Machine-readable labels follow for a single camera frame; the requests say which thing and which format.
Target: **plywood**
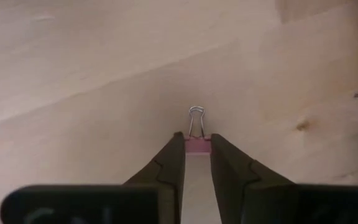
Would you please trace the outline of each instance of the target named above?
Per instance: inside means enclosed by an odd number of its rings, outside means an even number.
[[[283,21],[273,0],[0,1],[0,201],[127,180],[191,105],[293,181],[358,184],[358,1],[320,6]],[[208,166],[188,160],[184,223],[219,223]]]

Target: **wire handle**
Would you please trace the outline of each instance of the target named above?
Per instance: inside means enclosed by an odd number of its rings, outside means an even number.
[[[194,116],[193,113],[194,112],[200,112],[201,113],[201,117],[200,117],[200,121],[201,121],[201,135],[204,138],[204,114],[205,114],[205,109],[202,106],[192,106],[189,109],[189,115],[191,117],[191,121],[190,121],[190,129],[189,129],[189,136],[191,137],[191,131],[193,130],[193,122],[194,122]]]

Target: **pink binder clip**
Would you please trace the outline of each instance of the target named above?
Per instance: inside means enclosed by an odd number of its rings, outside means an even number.
[[[201,136],[195,137],[191,135],[193,130],[194,116],[193,112],[200,112],[201,117]],[[204,118],[205,109],[201,106],[192,106],[189,109],[189,115],[191,117],[189,136],[185,137],[185,148],[187,154],[210,154],[211,153],[211,136],[205,136],[204,134]]]

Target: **wood grain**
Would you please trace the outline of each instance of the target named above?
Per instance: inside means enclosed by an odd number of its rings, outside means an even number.
[[[122,183],[191,105],[291,180],[358,184],[358,1],[285,4],[0,0],[0,201]],[[184,223],[219,223],[208,166],[188,158]]]

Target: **wooden board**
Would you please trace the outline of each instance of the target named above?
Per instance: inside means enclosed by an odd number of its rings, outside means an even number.
[[[0,202],[122,183],[191,105],[295,182],[358,184],[358,0],[310,4],[0,0]],[[219,223],[208,166],[188,160],[184,223]]]

